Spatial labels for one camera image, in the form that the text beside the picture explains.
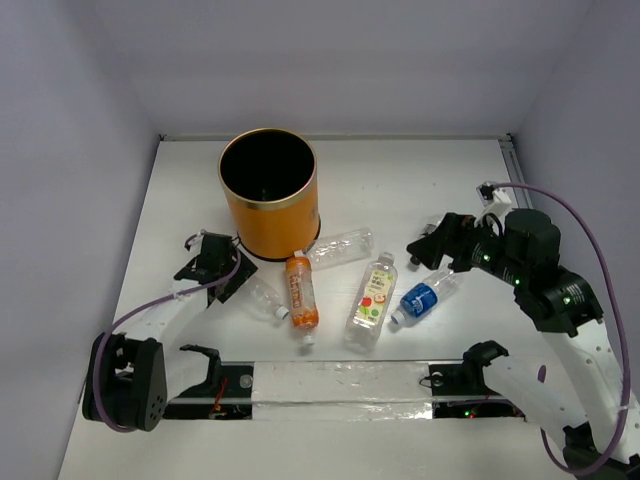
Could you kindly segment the black cap bottle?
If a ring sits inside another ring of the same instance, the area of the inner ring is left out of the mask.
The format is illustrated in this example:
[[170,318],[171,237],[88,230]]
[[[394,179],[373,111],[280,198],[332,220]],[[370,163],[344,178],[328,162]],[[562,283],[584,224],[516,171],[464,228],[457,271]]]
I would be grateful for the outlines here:
[[[438,225],[434,224],[434,223],[426,224],[421,229],[420,233],[418,234],[418,238],[421,239],[421,238],[423,238],[423,237],[425,237],[427,235],[430,235],[433,231],[436,230],[437,227],[438,227]],[[417,257],[415,257],[415,256],[412,256],[409,259],[409,262],[410,262],[412,268],[418,268],[421,265],[419,259]]]

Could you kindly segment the clear bottle white blue cap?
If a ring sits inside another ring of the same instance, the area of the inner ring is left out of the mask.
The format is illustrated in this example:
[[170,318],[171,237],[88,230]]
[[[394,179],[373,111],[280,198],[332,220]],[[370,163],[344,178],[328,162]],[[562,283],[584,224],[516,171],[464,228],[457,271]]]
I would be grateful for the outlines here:
[[284,321],[290,318],[290,311],[278,292],[257,276],[249,278],[245,284],[252,304],[263,313]]

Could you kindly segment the apple juice label bottle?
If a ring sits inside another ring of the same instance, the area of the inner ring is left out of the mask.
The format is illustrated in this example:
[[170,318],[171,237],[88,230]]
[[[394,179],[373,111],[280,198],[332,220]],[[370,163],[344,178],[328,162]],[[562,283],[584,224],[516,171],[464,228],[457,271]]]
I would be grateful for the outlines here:
[[398,279],[394,262],[393,254],[382,252],[367,265],[345,323],[347,349],[356,353],[374,349]]

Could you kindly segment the orange label bottle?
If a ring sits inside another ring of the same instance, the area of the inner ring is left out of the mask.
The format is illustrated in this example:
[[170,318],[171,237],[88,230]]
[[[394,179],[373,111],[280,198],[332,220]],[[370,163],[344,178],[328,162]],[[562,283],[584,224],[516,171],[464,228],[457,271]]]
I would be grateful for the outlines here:
[[304,350],[315,343],[315,332],[319,325],[309,259],[302,251],[296,251],[286,260],[286,281],[291,302],[291,318],[294,336]]

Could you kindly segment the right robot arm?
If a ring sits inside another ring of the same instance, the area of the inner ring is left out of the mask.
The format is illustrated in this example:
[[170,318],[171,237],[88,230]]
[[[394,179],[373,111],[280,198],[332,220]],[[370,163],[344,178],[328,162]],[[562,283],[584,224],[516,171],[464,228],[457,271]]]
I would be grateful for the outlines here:
[[544,445],[562,452],[560,468],[577,478],[636,479],[639,403],[629,369],[611,350],[593,289],[561,266],[560,240],[538,210],[515,209],[496,227],[447,213],[406,250],[430,270],[450,257],[456,273],[477,268],[510,285],[515,304],[560,360],[577,402],[564,401],[494,340],[473,345],[459,363],[431,368],[426,379],[440,397],[496,393],[508,400],[539,425]]

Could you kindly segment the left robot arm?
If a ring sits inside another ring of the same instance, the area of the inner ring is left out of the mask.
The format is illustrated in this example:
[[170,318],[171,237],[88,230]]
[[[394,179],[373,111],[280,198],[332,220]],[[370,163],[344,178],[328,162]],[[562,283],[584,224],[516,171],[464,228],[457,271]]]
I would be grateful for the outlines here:
[[94,340],[82,396],[85,419],[118,433],[149,432],[184,393],[224,396],[229,376],[219,351],[179,338],[214,303],[230,299],[257,267],[229,235],[202,230],[184,247],[193,256],[169,292],[123,315]]

